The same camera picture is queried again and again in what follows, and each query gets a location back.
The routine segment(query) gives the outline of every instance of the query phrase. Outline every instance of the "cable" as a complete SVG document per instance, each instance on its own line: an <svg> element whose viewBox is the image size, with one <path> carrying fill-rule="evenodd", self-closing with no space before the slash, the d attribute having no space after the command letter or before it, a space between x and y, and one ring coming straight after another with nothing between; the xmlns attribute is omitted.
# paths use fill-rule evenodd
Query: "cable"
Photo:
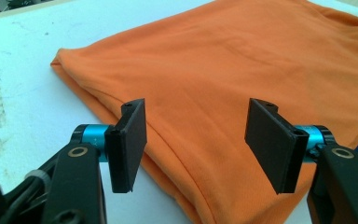
<svg viewBox="0 0 358 224"><path fill-rule="evenodd" d="M5 195L7 204L12 204L31 184L32 178L24 179L16 188Z"/></svg>
<svg viewBox="0 0 358 224"><path fill-rule="evenodd" d="M44 184L44 191L45 193L47 193L50 189L50 185L51 185L51 178L48 175L48 173L46 173L43 170L32 170L30 173L28 173L25 178L28 178L30 176L34 176L36 178L39 178L40 180L43 181Z"/></svg>
<svg viewBox="0 0 358 224"><path fill-rule="evenodd" d="M32 184L10 205L5 214L0 218L0 224L12 223L21 212L24 205L30 202L36 193L43 188L43 181L36 177L32 179Z"/></svg>

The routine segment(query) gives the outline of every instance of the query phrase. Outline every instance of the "black cable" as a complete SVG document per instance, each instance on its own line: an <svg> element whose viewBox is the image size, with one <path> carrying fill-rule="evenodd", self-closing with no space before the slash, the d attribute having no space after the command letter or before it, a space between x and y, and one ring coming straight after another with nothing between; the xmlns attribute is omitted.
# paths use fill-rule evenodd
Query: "black cable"
<svg viewBox="0 0 358 224"><path fill-rule="evenodd" d="M30 202L36 193L43 188L43 181L36 177L29 177L32 179L31 185L10 205L5 214L0 218L0 224L12 223L17 215L21 212L24 205Z"/></svg>
<svg viewBox="0 0 358 224"><path fill-rule="evenodd" d="M7 204L12 204L31 184L32 178L24 179L16 188L5 195Z"/></svg>

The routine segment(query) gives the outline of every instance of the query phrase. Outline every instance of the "orange fabric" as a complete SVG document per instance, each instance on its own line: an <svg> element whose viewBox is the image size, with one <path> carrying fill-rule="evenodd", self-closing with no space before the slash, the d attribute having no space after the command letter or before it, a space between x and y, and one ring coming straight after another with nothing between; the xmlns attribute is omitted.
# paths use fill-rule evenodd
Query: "orange fabric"
<svg viewBox="0 0 358 224"><path fill-rule="evenodd" d="M145 98L143 167L195 223L282 223L310 187L311 164L274 193L243 140L250 97L358 144L358 19L305 1L212 2L51 65L102 122Z"/></svg>

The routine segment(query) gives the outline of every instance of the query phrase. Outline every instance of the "white table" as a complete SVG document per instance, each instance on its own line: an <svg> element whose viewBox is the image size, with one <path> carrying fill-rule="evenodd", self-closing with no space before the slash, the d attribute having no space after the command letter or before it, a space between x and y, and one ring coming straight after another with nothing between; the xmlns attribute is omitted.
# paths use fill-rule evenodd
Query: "white table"
<svg viewBox="0 0 358 224"><path fill-rule="evenodd" d="M0 13L0 185L17 186L65 146L78 124L100 123L53 73L59 48L80 48L130 28L200 6L192 1L61 1ZM313 0L358 15L337 1ZM141 168L134 192L113 194L101 164L109 223L190 223ZM302 202L287 223L310 223Z"/></svg>

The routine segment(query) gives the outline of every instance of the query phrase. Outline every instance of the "blue joint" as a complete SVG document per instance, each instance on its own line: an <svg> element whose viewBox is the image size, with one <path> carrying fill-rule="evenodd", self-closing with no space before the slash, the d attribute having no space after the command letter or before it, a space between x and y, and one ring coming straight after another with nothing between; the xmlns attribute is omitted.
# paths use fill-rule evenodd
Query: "blue joint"
<svg viewBox="0 0 358 224"><path fill-rule="evenodd" d="M307 155L312 153L312 150L316 150L318 145L324 145L324 136L321 131L312 125L295 125L296 128L303 130L310 135L307 143L306 154L303 162L314 162L314 160Z"/></svg>
<svg viewBox="0 0 358 224"><path fill-rule="evenodd" d="M82 143L90 143L100 151L100 162L107 162L104 133L109 125L89 124L83 132Z"/></svg>

